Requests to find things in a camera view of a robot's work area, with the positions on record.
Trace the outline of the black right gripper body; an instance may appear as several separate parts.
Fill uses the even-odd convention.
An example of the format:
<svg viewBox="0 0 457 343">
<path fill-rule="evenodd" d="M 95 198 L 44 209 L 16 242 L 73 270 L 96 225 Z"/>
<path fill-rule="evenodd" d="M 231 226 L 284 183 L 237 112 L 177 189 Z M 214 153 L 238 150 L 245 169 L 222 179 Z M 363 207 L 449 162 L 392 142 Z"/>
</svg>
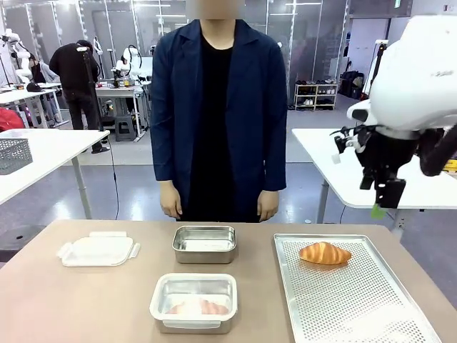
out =
<svg viewBox="0 0 457 343">
<path fill-rule="evenodd" d="M 363 167 L 363 178 L 373 181 L 397 179 L 398 170 L 410 162 L 418 146 L 417 134 L 407 134 L 407 139 L 399 139 L 386 136 L 371 126 L 363 126 L 354 133 L 363 148 L 362 152 L 356 152 Z"/>
</svg>

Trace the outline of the clear plastic clip lid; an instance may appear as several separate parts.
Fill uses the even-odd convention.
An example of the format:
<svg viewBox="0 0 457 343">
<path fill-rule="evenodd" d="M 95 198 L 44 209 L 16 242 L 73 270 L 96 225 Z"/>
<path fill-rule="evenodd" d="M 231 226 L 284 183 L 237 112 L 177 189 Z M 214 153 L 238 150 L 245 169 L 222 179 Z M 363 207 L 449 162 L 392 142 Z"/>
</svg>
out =
<svg viewBox="0 0 457 343">
<path fill-rule="evenodd" d="M 65 267 L 117 267 L 136 258 L 141 245 L 126 232 L 91 232 L 56 253 Z"/>
<path fill-rule="evenodd" d="M 238 311 L 238 288 L 229 274 L 170 273 L 156 283 L 149 311 L 152 314 L 167 314 L 172 306 L 190 299 L 206 299 Z"/>
</svg>

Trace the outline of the golden croissant bread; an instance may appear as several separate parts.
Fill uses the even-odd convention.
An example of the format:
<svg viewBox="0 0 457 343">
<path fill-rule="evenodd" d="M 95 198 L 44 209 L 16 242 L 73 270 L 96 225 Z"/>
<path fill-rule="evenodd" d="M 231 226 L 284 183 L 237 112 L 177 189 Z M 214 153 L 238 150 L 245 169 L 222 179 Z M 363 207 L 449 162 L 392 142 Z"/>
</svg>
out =
<svg viewBox="0 0 457 343">
<path fill-rule="evenodd" d="M 190 299 L 172 306 L 167 314 L 180 314 L 185 316 L 196 315 L 225 315 L 229 310 L 224 305 L 210 302 L 206 299 Z"/>
<path fill-rule="evenodd" d="M 300 250 L 301 260 L 313 264 L 337 265 L 348 262 L 352 254 L 328 242 L 317 242 Z"/>
</svg>

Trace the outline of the steel rectangular container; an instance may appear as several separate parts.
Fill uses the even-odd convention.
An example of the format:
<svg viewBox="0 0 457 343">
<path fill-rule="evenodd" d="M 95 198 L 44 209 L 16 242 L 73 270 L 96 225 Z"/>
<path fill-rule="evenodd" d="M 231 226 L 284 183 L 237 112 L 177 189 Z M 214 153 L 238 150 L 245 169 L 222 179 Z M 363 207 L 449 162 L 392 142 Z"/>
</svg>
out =
<svg viewBox="0 0 457 343">
<path fill-rule="evenodd" d="M 230 264 L 236 256 L 236 232 L 230 226 L 185 225 L 176 230 L 172 248 L 180 264 Z"/>
<path fill-rule="evenodd" d="M 181 314 L 152 314 L 155 325 L 164 334 L 227 334 L 238 311 L 228 314 L 209 314 L 195 318 Z"/>
</svg>

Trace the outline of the person's left hand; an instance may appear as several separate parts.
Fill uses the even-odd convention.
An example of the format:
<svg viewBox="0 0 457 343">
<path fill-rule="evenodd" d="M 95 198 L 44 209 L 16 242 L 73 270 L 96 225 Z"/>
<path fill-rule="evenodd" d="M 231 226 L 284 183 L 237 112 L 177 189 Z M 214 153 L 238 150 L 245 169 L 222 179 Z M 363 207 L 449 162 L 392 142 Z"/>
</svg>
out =
<svg viewBox="0 0 457 343">
<path fill-rule="evenodd" d="M 273 217 L 279 207 L 279 193 L 262 191 L 257 200 L 257 215 L 259 221 L 264 222 Z"/>
</svg>

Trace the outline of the person's right hand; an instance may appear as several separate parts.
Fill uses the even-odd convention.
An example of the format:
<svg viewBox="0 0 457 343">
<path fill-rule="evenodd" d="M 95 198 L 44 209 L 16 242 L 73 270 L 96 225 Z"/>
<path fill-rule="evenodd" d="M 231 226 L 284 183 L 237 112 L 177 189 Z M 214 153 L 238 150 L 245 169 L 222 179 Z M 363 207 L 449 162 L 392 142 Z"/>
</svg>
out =
<svg viewBox="0 0 457 343">
<path fill-rule="evenodd" d="M 181 197 L 171 180 L 160 181 L 160 205 L 163 213 L 171 218 L 180 219 L 183 214 Z"/>
</svg>

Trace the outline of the black bag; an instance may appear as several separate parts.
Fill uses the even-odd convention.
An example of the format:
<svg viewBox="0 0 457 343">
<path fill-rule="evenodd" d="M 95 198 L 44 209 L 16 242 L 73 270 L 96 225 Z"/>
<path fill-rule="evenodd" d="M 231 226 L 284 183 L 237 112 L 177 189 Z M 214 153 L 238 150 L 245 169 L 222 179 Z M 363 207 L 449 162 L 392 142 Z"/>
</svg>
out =
<svg viewBox="0 0 457 343">
<path fill-rule="evenodd" d="M 365 76 L 359 71 L 345 71 L 339 79 L 338 93 L 352 99 L 360 99 Z"/>
</svg>

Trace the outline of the perforated metal baking tray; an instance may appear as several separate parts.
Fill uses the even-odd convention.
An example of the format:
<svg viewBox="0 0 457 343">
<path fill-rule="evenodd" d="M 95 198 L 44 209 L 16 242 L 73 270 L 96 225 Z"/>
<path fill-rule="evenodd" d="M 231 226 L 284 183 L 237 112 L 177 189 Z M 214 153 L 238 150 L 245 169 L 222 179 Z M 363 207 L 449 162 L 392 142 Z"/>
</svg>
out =
<svg viewBox="0 0 457 343">
<path fill-rule="evenodd" d="M 295 343 L 441 343 L 385 259 L 365 235 L 275 234 Z M 312 264 L 301 249 L 328 242 L 345 264 Z"/>
</svg>

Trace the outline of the grey step stool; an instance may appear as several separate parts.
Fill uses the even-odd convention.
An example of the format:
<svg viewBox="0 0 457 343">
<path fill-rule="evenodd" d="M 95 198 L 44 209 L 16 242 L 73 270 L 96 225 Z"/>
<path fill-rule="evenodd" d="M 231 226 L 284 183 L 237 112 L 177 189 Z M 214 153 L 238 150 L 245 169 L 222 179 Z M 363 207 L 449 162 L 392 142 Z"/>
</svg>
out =
<svg viewBox="0 0 457 343">
<path fill-rule="evenodd" d="M 116 116 L 114 119 L 116 141 L 135 141 L 137 133 L 132 115 Z"/>
</svg>

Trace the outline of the white background workbench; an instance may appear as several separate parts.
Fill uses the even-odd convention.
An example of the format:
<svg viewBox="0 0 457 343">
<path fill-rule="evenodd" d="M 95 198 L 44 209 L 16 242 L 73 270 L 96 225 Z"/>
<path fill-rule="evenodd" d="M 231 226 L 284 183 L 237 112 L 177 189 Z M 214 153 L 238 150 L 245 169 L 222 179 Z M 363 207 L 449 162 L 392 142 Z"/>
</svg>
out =
<svg viewBox="0 0 457 343">
<path fill-rule="evenodd" d="M 99 106 L 102 110 L 102 121 L 109 129 L 114 130 L 116 116 L 132 115 L 138 142 L 149 129 L 149 114 L 151 111 L 149 84 L 143 82 L 128 87 L 101 86 L 96 89 Z"/>
</svg>

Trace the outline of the person in black clothes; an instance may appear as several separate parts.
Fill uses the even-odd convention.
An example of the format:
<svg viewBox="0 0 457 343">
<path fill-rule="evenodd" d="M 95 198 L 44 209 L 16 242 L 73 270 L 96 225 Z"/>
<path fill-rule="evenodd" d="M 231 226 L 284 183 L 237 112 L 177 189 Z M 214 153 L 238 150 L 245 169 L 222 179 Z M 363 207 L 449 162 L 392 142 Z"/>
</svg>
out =
<svg viewBox="0 0 457 343">
<path fill-rule="evenodd" d="M 97 130 L 96 113 L 91 102 L 86 67 L 82 55 L 76 50 L 79 46 L 89 48 L 91 71 L 94 82 L 98 81 L 97 63 L 93 57 L 93 46 L 87 40 L 60 46 L 49 62 L 49 68 L 60 78 L 61 87 L 69 107 L 74 130 L 83 130 L 82 113 L 86 116 L 88 130 Z"/>
</svg>

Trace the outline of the white table with grey leg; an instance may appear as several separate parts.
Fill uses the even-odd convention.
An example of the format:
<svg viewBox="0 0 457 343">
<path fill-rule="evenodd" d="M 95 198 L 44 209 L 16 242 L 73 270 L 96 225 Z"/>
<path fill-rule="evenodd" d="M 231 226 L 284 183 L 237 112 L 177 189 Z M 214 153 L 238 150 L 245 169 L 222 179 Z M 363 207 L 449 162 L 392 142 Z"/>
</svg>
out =
<svg viewBox="0 0 457 343">
<path fill-rule="evenodd" d="M 0 205 L 70 161 L 85 217 L 91 219 L 79 155 L 108 135 L 108 131 L 66 129 L 11 129 L 0 133 L 0 139 L 27 139 L 33 159 L 32 163 L 10 175 L 0 175 Z"/>
</svg>

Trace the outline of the seated person in grey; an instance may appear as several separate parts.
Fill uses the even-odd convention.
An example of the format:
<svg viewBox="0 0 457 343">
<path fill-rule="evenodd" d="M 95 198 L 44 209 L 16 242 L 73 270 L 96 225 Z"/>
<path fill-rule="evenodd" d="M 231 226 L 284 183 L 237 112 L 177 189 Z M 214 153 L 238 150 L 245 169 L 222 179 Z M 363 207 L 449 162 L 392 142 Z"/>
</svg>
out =
<svg viewBox="0 0 457 343">
<path fill-rule="evenodd" d="M 29 57 L 29 68 L 32 73 L 32 79 L 37 84 L 45 83 L 59 83 L 60 78 L 49 66 L 39 61 L 33 54 Z M 56 100 L 53 95 L 47 94 L 46 101 L 40 97 L 41 103 L 44 106 L 44 110 L 47 115 L 47 121 L 50 127 L 54 127 L 56 123 L 60 123 L 60 119 L 57 117 L 58 110 L 56 108 Z"/>
</svg>

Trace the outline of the grey perforated basket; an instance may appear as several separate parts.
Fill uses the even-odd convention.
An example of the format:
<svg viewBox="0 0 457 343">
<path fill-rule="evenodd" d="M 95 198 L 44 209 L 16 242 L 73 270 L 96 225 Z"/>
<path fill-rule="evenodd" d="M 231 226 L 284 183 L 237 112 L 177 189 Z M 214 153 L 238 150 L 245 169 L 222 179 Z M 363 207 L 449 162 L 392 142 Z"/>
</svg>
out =
<svg viewBox="0 0 457 343">
<path fill-rule="evenodd" d="M 0 139 L 0 175 L 12 174 L 32 162 L 28 139 Z"/>
</svg>

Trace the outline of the red cloth item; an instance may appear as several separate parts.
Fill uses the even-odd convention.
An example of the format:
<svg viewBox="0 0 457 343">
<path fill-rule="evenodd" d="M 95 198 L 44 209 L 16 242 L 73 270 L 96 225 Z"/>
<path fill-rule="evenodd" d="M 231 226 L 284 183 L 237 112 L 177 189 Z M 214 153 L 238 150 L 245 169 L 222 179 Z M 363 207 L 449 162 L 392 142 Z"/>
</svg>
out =
<svg viewBox="0 0 457 343">
<path fill-rule="evenodd" d="M 13 110 L 0 107 L 0 133 L 11 129 L 25 129 L 20 115 Z"/>
</svg>

